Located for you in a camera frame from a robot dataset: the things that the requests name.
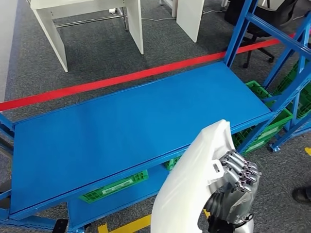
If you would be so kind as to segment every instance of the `yellow floor tape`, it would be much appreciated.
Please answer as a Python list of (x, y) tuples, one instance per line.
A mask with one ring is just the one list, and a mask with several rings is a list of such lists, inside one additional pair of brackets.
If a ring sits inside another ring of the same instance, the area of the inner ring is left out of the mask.
[(308, 155), (311, 156), (311, 148), (306, 147), (304, 150), (305, 150)]
[(109, 233), (106, 223), (105, 225), (98, 227), (98, 233)]
[[(207, 212), (205, 209), (203, 210), (206, 217), (211, 216), (209, 212)], [(141, 230), (145, 227), (150, 226), (151, 215), (147, 215), (145, 217), (140, 218), (138, 220), (131, 222), (129, 224), (113, 230), (112, 232), (108, 231), (106, 224), (98, 227), (98, 233), (134, 233), (139, 230)]]

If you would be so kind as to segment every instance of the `blue shelf board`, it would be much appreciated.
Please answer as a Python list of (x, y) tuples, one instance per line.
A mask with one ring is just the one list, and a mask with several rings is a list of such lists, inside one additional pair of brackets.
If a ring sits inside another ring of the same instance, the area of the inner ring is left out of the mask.
[(168, 175), (163, 165), (148, 170), (149, 179), (106, 198), (86, 203), (75, 198), (67, 203), (70, 226), (78, 229), (157, 194)]
[(273, 114), (217, 62), (20, 121), (14, 125), (11, 217), (162, 163), (220, 119), (236, 133)]

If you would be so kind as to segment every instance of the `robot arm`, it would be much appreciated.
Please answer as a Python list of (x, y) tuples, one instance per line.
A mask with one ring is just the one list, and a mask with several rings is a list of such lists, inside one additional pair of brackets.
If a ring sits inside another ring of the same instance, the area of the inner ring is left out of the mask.
[(249, 215), (259, 183), (257, 166), (237, 153), (229, 123), (202, 129), (168, 176), (152, 213), (151, 233), (202, 233), (205, 207), (211, 233), (252, 233)]

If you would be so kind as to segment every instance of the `metal robot hand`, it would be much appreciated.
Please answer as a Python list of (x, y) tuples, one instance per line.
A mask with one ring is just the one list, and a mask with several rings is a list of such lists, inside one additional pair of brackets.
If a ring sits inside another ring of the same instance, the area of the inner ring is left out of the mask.
[(223, 187), (213, 193), (205, 209), (211, 213), (210, 233), (252, 233), (250, 214), (261, 175), (254, 163), (245, 160), (236, 150), (220, 159), (224, 170)]

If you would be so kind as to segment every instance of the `white desk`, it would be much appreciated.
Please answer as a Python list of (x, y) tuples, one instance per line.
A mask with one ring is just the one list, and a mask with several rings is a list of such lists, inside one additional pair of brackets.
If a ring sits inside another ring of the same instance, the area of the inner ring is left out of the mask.
[(162, 6), (165, 3), (171, 9), (172, 17), (176, 18), (176, 16), (177, 16), (178, 0), (160, 0), (160, 5)]
[[(266, 0), (261, 1), (263, 6), (266, 3)], [(177, 22), (195, 43), (198, 39), (204, 3), (205, 0), (178, 0)], [(223, 0), (221, 6), (225, 7), (227, 3), (228, 0)]]
[(126, 7), (129, 32), (143, 54), (140, 0), (31, 0), (30, 7), (65, 72), (68, 72), (65, 47), (53, 19)]

